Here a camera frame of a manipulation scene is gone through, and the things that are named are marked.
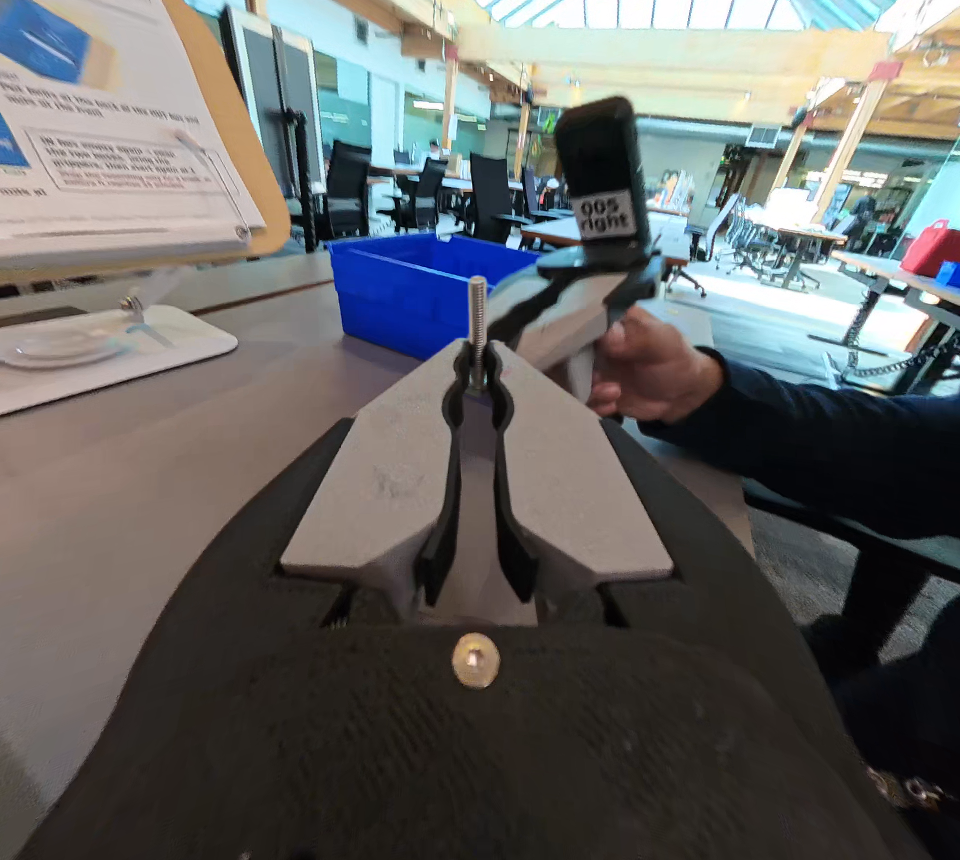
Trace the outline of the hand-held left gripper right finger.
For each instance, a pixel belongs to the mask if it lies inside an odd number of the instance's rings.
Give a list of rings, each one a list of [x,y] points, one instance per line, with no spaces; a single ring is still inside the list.
[[[566,597],[675,564],[591,410],[504,343],[482,401],[482,620],[533,626]]]

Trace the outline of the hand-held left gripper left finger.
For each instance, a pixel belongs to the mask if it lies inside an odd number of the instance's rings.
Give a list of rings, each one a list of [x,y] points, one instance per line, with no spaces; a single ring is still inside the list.
[[[279,564],[384,593],[399,614],[437,605],[457,552],[470,348],[458,339],[359,410]]]

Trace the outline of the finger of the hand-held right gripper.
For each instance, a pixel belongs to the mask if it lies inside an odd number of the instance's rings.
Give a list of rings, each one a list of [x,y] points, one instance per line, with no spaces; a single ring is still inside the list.
[[[593,356],[594,344],[613,322],[611,297],[627,279],[626,273],[605,273],[576,280],[521,330],[513,351],[544,374],[570,374]]]
[[[520,270],[502,281],[486,302],[486,340],[517,345],[531,326],[570,286],[570,274],[542,277],[538,270]]]

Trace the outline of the steel bolt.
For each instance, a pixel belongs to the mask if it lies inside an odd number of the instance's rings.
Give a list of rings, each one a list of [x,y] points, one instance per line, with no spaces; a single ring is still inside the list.
[[[488,342],[488,283],[484,276],[468,280],[469,386],[478,394],[486,389],[485,356]]]

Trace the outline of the person's right forearm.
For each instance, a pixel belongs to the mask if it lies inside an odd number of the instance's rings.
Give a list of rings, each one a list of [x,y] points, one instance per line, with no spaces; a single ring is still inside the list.
[[[906,541],[959,537],[959,397],[794,384],[703,347],[723,382],[649,437],[811,509]]]

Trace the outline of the person's right hand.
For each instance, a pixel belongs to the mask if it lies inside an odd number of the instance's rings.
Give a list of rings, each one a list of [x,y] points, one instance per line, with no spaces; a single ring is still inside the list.
[[[599,417],[681,422],[724,386],[721,362],[674,326],[633,306],[594,346],[586,406]]]

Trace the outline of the row of black office chairs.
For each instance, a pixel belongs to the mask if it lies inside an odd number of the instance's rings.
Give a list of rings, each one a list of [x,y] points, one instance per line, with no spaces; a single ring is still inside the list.
[[[505,160],[470,156],[469,180],[448,176],[448,162],[428,159],[421,170],[374,167],[372,152],[364,146],[335,141],[324,192],[311,194],[301,207],[299,225],[305,240],[327,244],[336,239],[370,237],[368,189],[373,182],[408,182],[392,198],[387,212],[394,233],[435,232],[441,218],[442,198],[451,194],[462,201],[460,224],[473,238],[505,245],[513,230],[526,225],[570,217],[570,211],[540,210],[532,170],[510,181]]]

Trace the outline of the blue plastic bin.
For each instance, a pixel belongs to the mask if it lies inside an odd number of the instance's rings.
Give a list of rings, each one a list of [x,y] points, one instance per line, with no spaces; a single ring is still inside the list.
[[[434,232],[331,242],[342,332],[427,360],[470,332],[470,280],[489,290],[537,262],[537,254]]]

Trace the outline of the white document stand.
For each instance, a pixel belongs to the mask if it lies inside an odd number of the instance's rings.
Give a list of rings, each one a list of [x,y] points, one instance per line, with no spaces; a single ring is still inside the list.
[[[164,303],[186,274],[154,270],[102,312],[3,326],[1,416],[233,353],[234,335]]]

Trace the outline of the office desk with black legs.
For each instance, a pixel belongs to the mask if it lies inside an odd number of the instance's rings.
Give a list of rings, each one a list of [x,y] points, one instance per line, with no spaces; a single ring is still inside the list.
[[[895,259],[846,251],[837,252],[836,257],[841,273],[863,285],[866,292],[842,338],[808,336],[846,353],[845,361],[836,362],[830,352],[823,352],[827,384],[835,389],[850,387],[895,397],[925,396],[939,385],[958,381],[959,290],[902,271]],[[917,349],[907,354],[885,354],[860,341],[871,314],[890,291],[900,296],[907,309],[925,318]]]

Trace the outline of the black framed whiteboard panel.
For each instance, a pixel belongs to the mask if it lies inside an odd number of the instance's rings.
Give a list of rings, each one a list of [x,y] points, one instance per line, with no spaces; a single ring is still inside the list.
[[[291,213],[292,237],[316,252],[327,168],[312,41],[226,5],[222,48]]]

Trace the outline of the person's leg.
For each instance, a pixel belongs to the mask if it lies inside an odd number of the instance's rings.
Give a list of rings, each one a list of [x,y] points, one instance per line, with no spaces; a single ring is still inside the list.
[[[958,537],[894,538],[746,481],[769,521],[761,565],[801,631],[879,788],[934,858],[958,858]]]

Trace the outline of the red bag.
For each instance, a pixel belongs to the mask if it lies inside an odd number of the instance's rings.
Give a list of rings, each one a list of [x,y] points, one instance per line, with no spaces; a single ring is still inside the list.
[[[899,261],[901,271],[921,278],[937,279],[942,267],[958,265],[959,230],[939,218],[920,230]]]

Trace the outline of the laminated instruction sheet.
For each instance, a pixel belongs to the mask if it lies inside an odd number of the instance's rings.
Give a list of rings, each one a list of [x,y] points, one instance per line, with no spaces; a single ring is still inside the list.
[[[265,227],[162,0],[1,0],[2,268],[240,254]]]

